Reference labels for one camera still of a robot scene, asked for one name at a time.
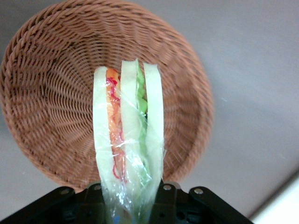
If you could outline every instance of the clear plastic wrap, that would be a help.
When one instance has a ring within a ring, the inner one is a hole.
[[[144,70],[136,60],[123,61],[121,75],[106,67],[94,73],[93,131],[108,223],[147,223],[162,179],[161,78],[157,66]]]

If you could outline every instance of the woven basket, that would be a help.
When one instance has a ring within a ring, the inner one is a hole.
[[[76,190],[99,179],[93,143],[93,72],[122,60],[158,64],[163,82],[164,179],[179,181],[211,132],[210,85],[191,46],[166,22],[120,0],[69,0],[27,21],[0,76],[6,123],[22,152]]]

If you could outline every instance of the gray surface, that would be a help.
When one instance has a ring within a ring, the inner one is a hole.
[[[58,0],[1,0],[0,56],[17,29]],[[197,51],[211,81],[211,144],[184,190],[210,188],[248,216],[299,161],[298,1],[135,0]],[[0,123],[0,219],[58,185],[34,168]]]

